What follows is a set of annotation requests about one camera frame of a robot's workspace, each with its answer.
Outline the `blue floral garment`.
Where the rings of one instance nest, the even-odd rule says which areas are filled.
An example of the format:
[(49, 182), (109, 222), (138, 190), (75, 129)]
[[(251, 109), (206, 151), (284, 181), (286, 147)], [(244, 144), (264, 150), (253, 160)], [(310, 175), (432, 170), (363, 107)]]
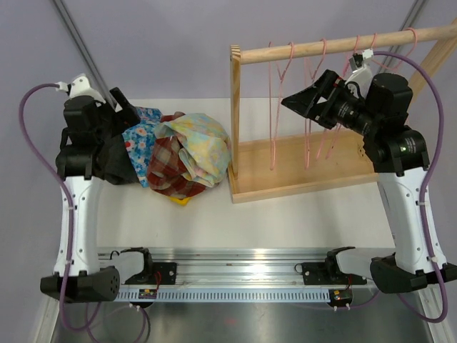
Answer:
[(156, 141), (154, 130), (161, 123), (162, 113), (159, 109), (136, 107), (140, 122), (127, 129), (123, 134), (126, 151), (136, 176), (143, 188), (148, 187), (147, 169)]

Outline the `dark grey dotted garment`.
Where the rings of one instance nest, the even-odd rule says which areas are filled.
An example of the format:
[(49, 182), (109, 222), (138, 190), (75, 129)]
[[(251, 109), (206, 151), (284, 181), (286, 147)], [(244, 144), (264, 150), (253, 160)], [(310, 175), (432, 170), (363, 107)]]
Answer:
[(113, 185), (139, 183), (122, 135), (105, 141), (96, 157), (94, 176)]

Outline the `red plaid garment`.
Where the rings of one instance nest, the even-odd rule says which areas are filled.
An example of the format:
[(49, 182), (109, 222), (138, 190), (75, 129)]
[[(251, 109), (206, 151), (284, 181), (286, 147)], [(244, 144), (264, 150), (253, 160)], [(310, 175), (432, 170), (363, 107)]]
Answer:
[(149, 187), (164, 196), (183, 199), (204, 192), (207, 187), (184, 177), (187, 168), (179, 157), (183, 147), (173, 134), (159, 138), (157, 133), (151, 161), (147, 169)]

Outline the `pastel floral garment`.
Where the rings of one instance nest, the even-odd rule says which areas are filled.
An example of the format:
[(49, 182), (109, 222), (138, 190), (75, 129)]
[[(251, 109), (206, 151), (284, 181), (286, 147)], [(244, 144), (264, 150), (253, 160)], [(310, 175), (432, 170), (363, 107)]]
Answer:
[(174, 137), (181, 147), (178, 156), (184, 164), (184, 178), (214, 187), (225, 177), (231, 161), (231, 142), (225, 129), (203, 113), (184, 114), (154, 129), (157, 139)]

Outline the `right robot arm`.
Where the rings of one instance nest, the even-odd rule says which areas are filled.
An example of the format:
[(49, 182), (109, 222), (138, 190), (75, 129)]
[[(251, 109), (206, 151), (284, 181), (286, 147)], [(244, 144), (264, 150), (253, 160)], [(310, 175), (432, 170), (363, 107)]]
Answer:
[(433, 216), (421, 191), (431, 171), (426, 141), (406, 125), (413, 92), (405, 78), (381, 73), (366, 96), (353, 94), (349, 82), (326, 70), (310, 87), (287, 96), (282, 105), (326, 129), (335, 125), (363, 138), (364, 154), (378, 175), (378, 188), (395, 248), (368, 253), (354, 247), (328, 253), (327, 280), (349, 274), (374, 281), (385, 294), (402, 294), (430, 284), (456, 280), (456, 265), (447, 262), (438, 243)]

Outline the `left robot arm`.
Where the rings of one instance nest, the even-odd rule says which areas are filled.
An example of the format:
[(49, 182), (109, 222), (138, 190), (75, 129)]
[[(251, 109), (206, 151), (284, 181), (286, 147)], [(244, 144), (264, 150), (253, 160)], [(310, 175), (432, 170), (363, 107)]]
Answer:
[(144, 250), (131, 250), (113, 264), (101, 264), (97, 253), (96, 221), (109, 143), (140, 122), (119, 88), (110, 93), (120, 111), (87, 91), (64, 104), (66, 127), (56, 158), (62, 193), (61, 241), (52, 275), (40, 281), (41, 292), (61, 302), (112, 302), (125, 279), (146, 284), (155, 274)]

